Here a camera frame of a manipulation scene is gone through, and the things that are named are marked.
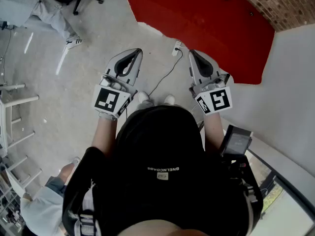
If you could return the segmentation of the person's right hand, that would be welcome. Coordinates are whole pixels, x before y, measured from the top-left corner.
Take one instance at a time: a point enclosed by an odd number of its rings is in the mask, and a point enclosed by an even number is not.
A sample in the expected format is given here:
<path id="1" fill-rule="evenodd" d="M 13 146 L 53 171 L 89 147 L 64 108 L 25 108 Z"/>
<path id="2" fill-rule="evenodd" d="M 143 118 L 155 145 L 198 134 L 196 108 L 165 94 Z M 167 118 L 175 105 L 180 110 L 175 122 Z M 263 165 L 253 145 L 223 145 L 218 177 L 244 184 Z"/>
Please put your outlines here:
<path id="1" fill-rule="evenodd" d="M 221 89 L 221 88 L 226 87 L 225 79 L 226 79 L 226 75 L 225 74 L 215 78 L 208 85 L 208 89 L 209 90 L 214 90 L 214 89 Z"/>

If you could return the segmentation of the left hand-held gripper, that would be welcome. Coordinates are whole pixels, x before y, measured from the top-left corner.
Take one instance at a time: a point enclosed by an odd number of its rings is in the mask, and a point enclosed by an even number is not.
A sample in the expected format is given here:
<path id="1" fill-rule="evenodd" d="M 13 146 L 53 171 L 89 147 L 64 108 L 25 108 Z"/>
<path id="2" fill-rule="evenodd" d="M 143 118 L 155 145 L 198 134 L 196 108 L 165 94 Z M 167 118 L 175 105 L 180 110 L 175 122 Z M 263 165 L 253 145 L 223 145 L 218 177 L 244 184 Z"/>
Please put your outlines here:
<path id="1" fill-rule="evenodd" d="M 137 89 L 134 84 L 138 76 L 143 52 L 140 48 L 129 49 L 112 57 L 105 69 L 105 74 L 123 86 L 123 91 L 95 85 L 92 108 L 103 118 L 119 118 L 132 102 Z"/>

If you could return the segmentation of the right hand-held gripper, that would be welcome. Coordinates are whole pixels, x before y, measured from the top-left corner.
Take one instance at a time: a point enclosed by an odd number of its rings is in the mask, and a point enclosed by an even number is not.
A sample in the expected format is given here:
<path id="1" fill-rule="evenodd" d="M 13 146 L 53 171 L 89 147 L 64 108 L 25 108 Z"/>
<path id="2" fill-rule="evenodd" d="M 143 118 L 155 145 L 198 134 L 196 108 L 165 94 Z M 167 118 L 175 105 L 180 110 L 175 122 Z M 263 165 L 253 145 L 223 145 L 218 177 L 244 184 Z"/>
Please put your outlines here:
<path id="1" fill-rule="evenodd" d="M 198 50 L 189 50 L 189 61 L 193 83 L 189 88 L 193 99 L 203 114 L 208 116 L 232 108 L 230 87 L 209 90 L 208 85 L 213 78 L 221 76 L 217 62 Z M 230 74 L 225 74 L 227 83 Z"/>

